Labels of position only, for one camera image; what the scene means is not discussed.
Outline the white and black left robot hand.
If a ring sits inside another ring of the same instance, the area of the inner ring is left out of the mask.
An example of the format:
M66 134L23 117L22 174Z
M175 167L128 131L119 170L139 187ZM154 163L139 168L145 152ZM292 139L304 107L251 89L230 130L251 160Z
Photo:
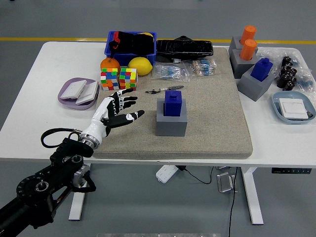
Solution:
M90 126L82 131L79 136L81 142L89 142L96 149L103 138L107 137L112 128L117 128L133 123L145 112L139 110L129 114L119 114L122 110L131 107L136 103L137 97L124 96L133 89L118 90L106 97L91 119Z

